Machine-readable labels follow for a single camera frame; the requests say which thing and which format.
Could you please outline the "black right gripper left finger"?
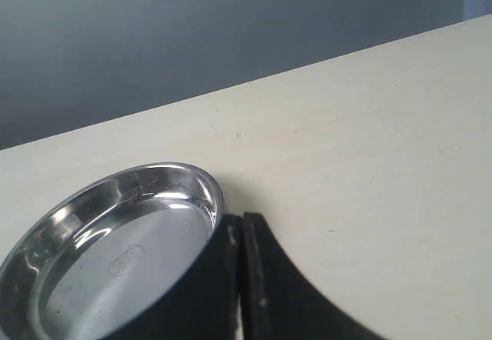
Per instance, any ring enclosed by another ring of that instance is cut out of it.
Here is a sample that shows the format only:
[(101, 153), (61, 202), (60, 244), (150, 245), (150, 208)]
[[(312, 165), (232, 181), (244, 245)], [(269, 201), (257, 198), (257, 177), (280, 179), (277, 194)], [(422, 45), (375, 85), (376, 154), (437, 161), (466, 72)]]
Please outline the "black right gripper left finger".
[(234, 339), (241, 218), (223, 215), (183, 276), (121, 329), (123, 339)]

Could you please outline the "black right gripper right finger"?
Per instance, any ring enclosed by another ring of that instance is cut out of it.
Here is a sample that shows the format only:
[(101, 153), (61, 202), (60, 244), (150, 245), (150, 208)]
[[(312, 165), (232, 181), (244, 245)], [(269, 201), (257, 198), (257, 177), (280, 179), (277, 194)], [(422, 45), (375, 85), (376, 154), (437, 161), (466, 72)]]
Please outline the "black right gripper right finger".
[(322, 295), (289, 259), (266, 219), (242, 218), (244, 339), (379, 339)]

